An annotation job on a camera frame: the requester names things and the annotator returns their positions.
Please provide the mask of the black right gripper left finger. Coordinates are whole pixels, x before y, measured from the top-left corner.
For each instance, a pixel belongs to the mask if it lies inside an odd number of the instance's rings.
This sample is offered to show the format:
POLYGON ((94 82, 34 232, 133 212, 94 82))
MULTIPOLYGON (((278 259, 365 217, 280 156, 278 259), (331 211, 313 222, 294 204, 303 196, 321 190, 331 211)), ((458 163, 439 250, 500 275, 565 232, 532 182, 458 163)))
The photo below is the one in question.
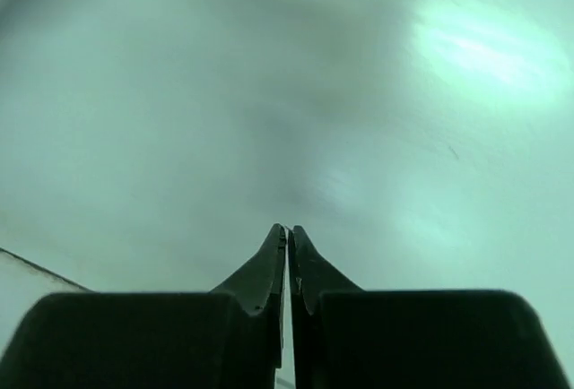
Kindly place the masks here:
POLYGON ((4 388, 271 388, 282 364, 287 236, 207 292, 54 293, 23 317, 4 388))

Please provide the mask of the white pillow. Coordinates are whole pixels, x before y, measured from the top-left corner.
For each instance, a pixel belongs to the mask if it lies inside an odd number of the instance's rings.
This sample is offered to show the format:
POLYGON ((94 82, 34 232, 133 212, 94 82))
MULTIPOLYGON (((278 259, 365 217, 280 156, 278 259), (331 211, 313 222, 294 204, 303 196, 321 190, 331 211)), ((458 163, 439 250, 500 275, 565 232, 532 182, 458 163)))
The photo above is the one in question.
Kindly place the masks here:
POLYGON ((573 367, 573 0, 1 0, 1 245, 203 290, 274 222, 526 298, 573 367))

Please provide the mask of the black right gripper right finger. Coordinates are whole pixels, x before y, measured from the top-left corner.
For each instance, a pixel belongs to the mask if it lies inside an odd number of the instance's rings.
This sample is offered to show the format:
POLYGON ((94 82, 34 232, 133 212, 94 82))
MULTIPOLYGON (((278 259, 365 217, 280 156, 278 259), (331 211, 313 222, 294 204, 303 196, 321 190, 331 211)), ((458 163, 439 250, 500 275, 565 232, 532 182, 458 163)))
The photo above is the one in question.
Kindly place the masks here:
POLYGON ((363 290, 304 228, 288 239, 299 388, 565 388, 541 321, 506 290, 363 290))

